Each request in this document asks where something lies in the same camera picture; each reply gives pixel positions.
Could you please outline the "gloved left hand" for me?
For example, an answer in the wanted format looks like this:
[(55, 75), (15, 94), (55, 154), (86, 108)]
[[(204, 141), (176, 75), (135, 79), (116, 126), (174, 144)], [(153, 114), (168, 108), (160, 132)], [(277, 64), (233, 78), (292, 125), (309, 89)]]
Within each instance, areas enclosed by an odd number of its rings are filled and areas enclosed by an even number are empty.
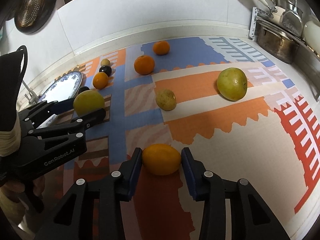
[(16, 109), (20, 87), (28, 63), (25, 45), (1, 56), (1, 156), (6, 157), (20, 147), (21, 126)]

